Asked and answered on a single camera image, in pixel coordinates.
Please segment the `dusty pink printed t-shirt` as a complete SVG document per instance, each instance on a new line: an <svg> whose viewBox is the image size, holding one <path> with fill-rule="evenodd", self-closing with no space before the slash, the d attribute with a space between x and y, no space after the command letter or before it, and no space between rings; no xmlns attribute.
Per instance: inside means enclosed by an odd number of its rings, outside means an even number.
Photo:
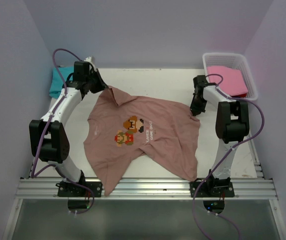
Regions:
<svg viewBox="0 0 286 240"><path fill-rule="evenodd" d="M194 181L200 121L185 104L105 89L88 117L86 158L112 193L130 164L148 156L172 174Z"/></svg>

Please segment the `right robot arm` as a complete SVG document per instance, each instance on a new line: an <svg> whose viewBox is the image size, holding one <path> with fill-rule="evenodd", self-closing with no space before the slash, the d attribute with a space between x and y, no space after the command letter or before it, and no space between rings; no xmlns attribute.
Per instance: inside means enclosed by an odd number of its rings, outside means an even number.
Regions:
<svg viewBox="0 0 286 240"><path fill-rule="evenodd" d="M194 93L190 105L193 116L205 112L207 102L217 106L215 132L219 139L214 165L203 181L190 182L191 195L197 198L234 197L231 167L237 144L249 134L248 104L232 100L220 91L217 83L207 81L205 75L193 78Z"/></svg>

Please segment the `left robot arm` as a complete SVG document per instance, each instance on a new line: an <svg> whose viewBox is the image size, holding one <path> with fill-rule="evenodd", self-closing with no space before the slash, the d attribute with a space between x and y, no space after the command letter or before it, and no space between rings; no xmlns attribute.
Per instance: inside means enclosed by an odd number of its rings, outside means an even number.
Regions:
<svg viewBox="0 0 286 240"><path fill-rule="evenodd" d="M34 163L31 177L38 176L43 170L36 172L39 160L54 167L66 182L70 182L69 190L75 196L82 196L87 190L87 184L82 181L82 171L69 156L70 143L65 132L65 125L74 109L89 93L98 93L107 89L99 70L88 60L76 61L73 72L63 80L61 93L40 119L29 124L29 135Z"/></svg>

